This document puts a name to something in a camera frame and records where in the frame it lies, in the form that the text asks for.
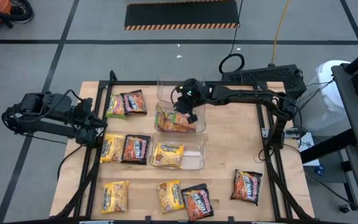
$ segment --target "yellow snack bag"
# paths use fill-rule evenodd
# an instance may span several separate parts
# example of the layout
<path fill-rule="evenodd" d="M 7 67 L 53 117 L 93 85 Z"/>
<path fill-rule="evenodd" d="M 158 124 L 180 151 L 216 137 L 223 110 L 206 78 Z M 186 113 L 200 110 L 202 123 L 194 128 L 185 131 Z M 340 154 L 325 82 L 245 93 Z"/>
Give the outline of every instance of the yellow snack bag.
<path fill-rule="evenodd" d="M 120 134 L 106 134 L 104 137 L 100 163 L 121 162 L 124 150 L 125 136 Z"/>
<path fill-rule="evenodd" d="M 102 214 L 127 212 L 129 181 L 117 181 L 104 185 Z"/>
<path fill-rule="evenodd" d="M 185 150 L 184 145 L 159 143 L 154 152 L 155 166 L 175 167 L 181 169 L 181 159 Z"/>
<path fill-rule="evenodd" d="M 160 210 L 162 213 L 185 208 L 179 184 L 180 180 L 174 180 L 157 185 L 157 194 L 160 199 Z"/>

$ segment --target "yellow cable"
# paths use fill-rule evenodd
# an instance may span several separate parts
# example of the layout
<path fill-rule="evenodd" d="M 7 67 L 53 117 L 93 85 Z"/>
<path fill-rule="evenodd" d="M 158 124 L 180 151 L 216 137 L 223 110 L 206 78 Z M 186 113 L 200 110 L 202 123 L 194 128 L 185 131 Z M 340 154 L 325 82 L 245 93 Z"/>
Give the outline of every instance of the yellow cable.
<path fill-rule="evenodd" d="M 280 33 L 281 24 L 283 23 L 285 13 L 287 12 L 288 5 L 290 4 L 291 0 L 287 0 L 287 3 L 285 4 L 283 14 L 281 15 L 280 23 L 278 24 L 278 28 L 276 31 L 276 37 L 274 38 L 274 44 L 273 44 L 273 56 L 272 56 L 272 63 L 274 62 L 274 58 L 276 57 L 276 47 L 277 47 L 277 38 L 278 34 Z"/>

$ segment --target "wooden table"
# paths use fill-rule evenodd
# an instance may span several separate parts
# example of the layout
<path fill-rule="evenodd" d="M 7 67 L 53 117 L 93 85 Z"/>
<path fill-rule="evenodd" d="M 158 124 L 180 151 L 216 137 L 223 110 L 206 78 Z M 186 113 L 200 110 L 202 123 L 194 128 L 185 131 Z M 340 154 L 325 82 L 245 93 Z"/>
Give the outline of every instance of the wooden table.
<path fill-rule="evenodd" d="M 98 82 L 83 82 L 80 97 L 96 99 L 97 87 Z M 268 83 L 268 87 L 273 91 L 283 91 L 284 89 L 282 83 Z M 230 88 L 251 89 L 249 86 L 230 86 Z M 107 132 L 143 133 L 150 136 L 156 132 L 154 111 L 158 102 L 156 97 L 157 86 L 114 85 L 112 93 L 119 94 L 138 89 L 143 91 L 147 115 L 128 116 L 126 120 L 109 118 Z M 102 96 L 101 109 L 104 105 L 105 96 L 106 91 Z M 264 120 L 266 125 L 269 126 L 266 115 Z M 287 126 L 292 127 L 292 123 L 289 122 Z M 204 218 L 203 221 L 227 221 L 229 216 L 233 216 L 235 221 L 274 220 L 265 162 L 258 159 L 258 152 L 262 149 L 262 141 L 256 106 L 240 103 L 231 103 L 226 106 L 207 105 L 206 129 L 203 134 L 206 139 L 206 161 L 204 168 L 199 171 L 157 169 L 151 166 L 149 162 L 146 166 L 101 164 L 91 218 L 144 220 L 145 216 L 150 215 L 152 220 L 188 220 L 186 210 L 162 215 L 158 205 L 156 185 L 161 182 L 180 179 L 182 189 L 201 183 L 207 184 L 215 216 Z M 293 139 L 286 139 L 285 144 L 297 148 L 296 141 Z M 74 140 L 69 140 L 65 155 L 71 153 L 77 147 L 78 145 Z M 281 155 L 289 191 L 305 212 L 314 216 L 299 153 L 285 146 L 281 150 Z M 84 156 L 85 148 L 72 155 L 62 166 L 50 211 L 51 215 L 57 214 L 76 192 Z M 253 203 L 230 200 L 234 169 L 263 173 L 258 207 Z M 129 181 L 129 211 L 127 213 L 102 215 L 104 184 L 118 180 Z M 278 188 L 277 193 L 281 217 L 285 217 L 282 195 Z M 87 199 L 88 190 L 85 191 L 83 196 L 81 215 L 85 214 Z"/>

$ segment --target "orange vacuum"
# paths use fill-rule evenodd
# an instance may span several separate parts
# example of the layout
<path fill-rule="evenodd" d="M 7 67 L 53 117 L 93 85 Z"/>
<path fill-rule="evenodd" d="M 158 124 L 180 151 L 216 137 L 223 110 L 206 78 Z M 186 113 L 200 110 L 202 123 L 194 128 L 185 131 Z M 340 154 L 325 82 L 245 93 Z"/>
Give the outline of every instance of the orange vacuum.
<path fill-rule="evenodd" d="M 11 21 L 26 21 L 34 16 L 31 5 L 27 0 L 15 0 L 15 6 L 11 0 L 0 0 L 0 24 L 4 23 L 9 28 Z"/>

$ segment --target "hazard stripe mat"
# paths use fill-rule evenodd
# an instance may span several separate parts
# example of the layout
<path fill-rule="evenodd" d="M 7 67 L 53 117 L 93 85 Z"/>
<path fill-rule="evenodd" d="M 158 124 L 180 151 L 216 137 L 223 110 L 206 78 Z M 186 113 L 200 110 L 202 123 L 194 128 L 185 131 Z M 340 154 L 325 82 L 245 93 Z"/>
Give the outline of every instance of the hazard stripe mat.
<path fill-rule="evenodd" d="M 233 29 L 236 24 L 235 0 L 132 3 L 127 6 L 124 29 Z"/>

